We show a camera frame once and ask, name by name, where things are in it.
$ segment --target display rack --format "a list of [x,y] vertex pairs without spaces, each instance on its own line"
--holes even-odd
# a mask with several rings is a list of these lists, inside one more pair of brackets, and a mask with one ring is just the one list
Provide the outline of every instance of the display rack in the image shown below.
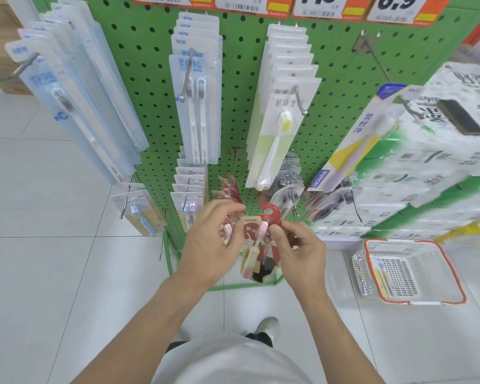
[[[33,0],[40,12],[57,0]],[[185,233],[170,197],[179,146],[182,145],[168,56],[170,36],[182,9],[138,5],[131,0],[85,0],[100,22],[131,100],[150,142],[137,166],[160,209],[166,209],[166,235],[181,250]],[[218,175],[232,170],[230,147],[245,151],[267,26],[276,19],[234,12],[210,12],[220,18],[224,37],[222,153],[209,166],[209,188],[219,189]],[[322,83],[309,113],[292,144],[301,158],[302,176],[308,183],[357,120],[367,103],[386,82],[370,55],[353,50],[362,30],[381,32],[374,51],[395,83],[423,84],[480,23],[480,0],[452,0],[429,28],[343,22],[327,19],[286,19],[284,25],[307,27],[313,45],[317,76]],[[235,159],[237,178],[247,213],[257,214],[257,192],[245,188],[246,154]],[[306,212],[301,202],[301,219]]]

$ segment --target person's left hand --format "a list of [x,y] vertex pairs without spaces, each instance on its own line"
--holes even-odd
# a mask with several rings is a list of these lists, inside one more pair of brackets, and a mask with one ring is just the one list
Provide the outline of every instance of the person's left hand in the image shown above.
[[192,282],[203,293],[213,287],[231,269],[243,244],[243,221],[238,219],[227,246],[219,229],[227,215],[245,211],[245,205],[231,200],[213,200],[202,210],[190,228],[181,261],[174,275]]

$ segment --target orange price tag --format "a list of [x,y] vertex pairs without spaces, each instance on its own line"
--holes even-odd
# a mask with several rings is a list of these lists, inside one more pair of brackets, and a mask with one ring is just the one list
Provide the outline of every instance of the orange price tag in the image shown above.
[[138,4],[174,5],[186,9],[215,9],[215,0],[133,0]]
[[286,19],[293,0],[215,0],[219,10],[250,12]]
[[360,21],[371,0],[295,0],[292,17]]
[[375,0],[367,21],[432,25],[450,0]]

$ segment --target floor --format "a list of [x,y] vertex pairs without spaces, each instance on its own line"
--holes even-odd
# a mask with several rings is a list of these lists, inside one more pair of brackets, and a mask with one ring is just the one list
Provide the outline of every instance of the floor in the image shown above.
[[[139,237],[119,220],[109,192],[33,97],[0,92],[0,383],[69,383],[167,277],[160,237]],[[349,252],[328,252],[328,291],[388,384],[480,384],[480,248],[447,251],[468,294],[463,306],[363,299]],[[233,268],[221,283],[238,278]],[[245,334],[269,315],[281,323],[275,347],[325,382],[286,282],[208,292],[183,329]]]

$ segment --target white plastic basket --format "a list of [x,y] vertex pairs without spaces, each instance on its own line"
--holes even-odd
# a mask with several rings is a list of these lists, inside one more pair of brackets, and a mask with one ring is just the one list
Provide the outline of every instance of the white plastic basket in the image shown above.
[[363,297],[410,305],[467,301],[450,260],[432,241],[365,239],[352,265]]

